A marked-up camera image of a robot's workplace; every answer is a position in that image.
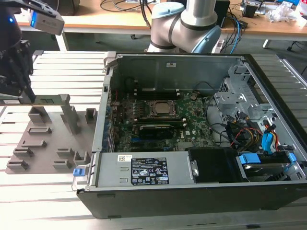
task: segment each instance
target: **blue tab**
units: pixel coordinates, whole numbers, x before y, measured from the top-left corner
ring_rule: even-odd
[[[73,170],[73,176],[85,176],[85,169],[76,168]]]
[[[242,164],[259,164],[261,163],[258,154],[256,153],[243,153],[239,156]]]
[[[274,136],[272,133],[264,133],[261,140],[261,146],[264,151],[267,151],[269,155],[273,154],[271,151],[271,145],[273,143]]]
[[[293,153],[289,153],[288,157],[289,157],[291,163],[296,161],[296,156]]]

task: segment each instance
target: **sticker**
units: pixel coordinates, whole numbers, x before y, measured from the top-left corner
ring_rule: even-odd
[[[5,104],[20,104],[18,100],[3,100]]]
[[[131,184],[169,184],[166,158],[132,158]]]
[[[166,67],[167,68],[176,68],[176,62],[167,62]]]
[[[131,161],[132,155],[118,155],[117,161],[119,162],[125,162],[125,161]]]

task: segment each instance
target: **warning label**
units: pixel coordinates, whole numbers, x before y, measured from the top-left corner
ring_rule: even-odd
[[[169,184],[166,158],[132,158],[131,184]]]

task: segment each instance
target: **side panel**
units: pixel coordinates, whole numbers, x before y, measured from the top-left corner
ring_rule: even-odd
[[[307,187],[292,184],[98,193],[78,191],[77,196],[94,217],[111,219],[273,210],[307,196]]]

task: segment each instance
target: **wooden desk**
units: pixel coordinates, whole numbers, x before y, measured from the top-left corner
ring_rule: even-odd
[[[75,16],[64,16],[64,32],[75,33],[109,33],[109,34],[142,34],[149,35],[150,30],[146,26],[140,12],[108,12],[100,8],[101,0],[81,0],[79,10]],[[230,7],[239,3],[240,0],[231,0]],[[136,6],[131,3],[121,3],[122,8]],[[110,10],[116,10],[113,4],[106,3],[104,7]],[[243,18],[242,12],[232,9],[232,12],[239,18],[248,23],[243,36],[253,39],[271,39],[271,40],[298,40],[307,41],[307,27],[295,26],[295,22],[276,22],[271,23],[266,20],[264,15],[255,16],[255,18]],[[146,9],[148,20],[151,16]],[[25,16],[17,15],[16,19],[22,30],[35,31],[30,27]],[[222,33],[231,34],[233,24],[226,20]],[[65,34],[57,36],[60,50],[68,50]]]

